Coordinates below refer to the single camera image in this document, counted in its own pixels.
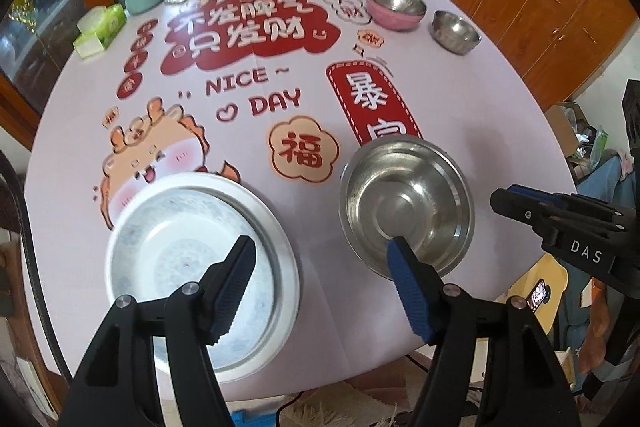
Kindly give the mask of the blue patterned ceramic plate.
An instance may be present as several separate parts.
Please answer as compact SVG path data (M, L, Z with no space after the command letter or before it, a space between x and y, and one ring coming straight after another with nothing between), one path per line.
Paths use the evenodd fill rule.
M207 348L224 381L258 369L259 351L276 313L280 225L255 196L224 195L178 187L143 197L117 219L105 261L107 295L139 303L162 299L201 280L209 265L224 261L241 235L253 239L255 268L230 331Z

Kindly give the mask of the white paper plate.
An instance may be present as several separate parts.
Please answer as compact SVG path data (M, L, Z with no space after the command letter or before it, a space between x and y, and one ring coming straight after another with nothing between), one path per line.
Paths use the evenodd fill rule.
M129 208L130 204L137 202L143 197L148 197L160 193L161 191L178 187L196 187L207 191L217 191L221 194L234 197L246 193L259 199L251 191L248 191L247 188L230 180L224 179L222 176L196 172L180 173L160 179L160 181L157 181L142 190L139 194L134 196L134 199L126 206L124 211ZM274 244L274 252L277 255L277 308L273 317L271 334L265 342L264 347L259 351L259 367L255 372L250 373L250 375L258 372L259 369L266 366L285 345L286 340L288 340L288 336L292 332L299 308L300 280L297 262L293 248L281 225L280 239L277 239L277 242ZM231 383L231 381L224 381L218 373L216 373L216 376L221 384Z

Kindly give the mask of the large steel bowl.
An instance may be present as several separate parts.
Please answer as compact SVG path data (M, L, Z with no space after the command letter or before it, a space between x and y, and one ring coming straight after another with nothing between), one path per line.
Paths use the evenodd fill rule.
M462 261L474 233L472 194L441 148L412 135L360 147L341 176L338 215L347 243L374 273L390 278L388 243L403 237L442 277Z

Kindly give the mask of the small steel bowl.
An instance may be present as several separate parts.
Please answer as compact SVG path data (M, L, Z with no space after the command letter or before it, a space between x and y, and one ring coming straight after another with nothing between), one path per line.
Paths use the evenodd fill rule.
M480 33L465 18L445 10L434 12L430 35L444 49L457 55L468 54L482 41Z

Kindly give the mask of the pink steel bowl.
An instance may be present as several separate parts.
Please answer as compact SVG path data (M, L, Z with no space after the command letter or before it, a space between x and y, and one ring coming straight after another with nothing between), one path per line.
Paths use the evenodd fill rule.
M422 0L367 0L366 8L375 23L393 31L416 29L427 12Z

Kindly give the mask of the cardboard box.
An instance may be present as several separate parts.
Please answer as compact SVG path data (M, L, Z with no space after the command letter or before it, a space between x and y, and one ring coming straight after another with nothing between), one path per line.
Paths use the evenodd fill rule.
M597 129L589 124L578 104L554 104L544 112L565 158L584 158L590 154Z

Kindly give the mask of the wooden cabinet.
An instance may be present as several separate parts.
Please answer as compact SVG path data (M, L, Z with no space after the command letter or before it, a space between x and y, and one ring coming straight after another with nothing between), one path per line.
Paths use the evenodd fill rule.
M637 19L629 0L451 0L497 46L542 109L568 100Z

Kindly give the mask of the pink printed tablecloth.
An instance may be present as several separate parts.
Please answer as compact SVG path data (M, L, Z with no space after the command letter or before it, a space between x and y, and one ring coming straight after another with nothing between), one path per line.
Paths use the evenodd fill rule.
M574 182L544 113L489 41L451 54L426 25L367 22L364 0L190 0L131 17L111 46L72 56L30 156L26 199L41 284L76 369L112 304L105 280L116 219L174 172L226 167L281 223L302 279L297 320L231 400L310 389L416 349L395 287L349 247L340 178L360 145L420 136L461 168L471 246L450 280L503 293L541 255L538 237L489 206L500 187L568 193Z

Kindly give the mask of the green tissue pack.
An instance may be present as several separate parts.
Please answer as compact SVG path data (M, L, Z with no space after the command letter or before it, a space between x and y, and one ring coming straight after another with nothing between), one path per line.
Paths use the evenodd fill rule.
M126 21L126 12L120 3L92 8L77 22L79 36L73 42L75 52L83 60L104 52Z

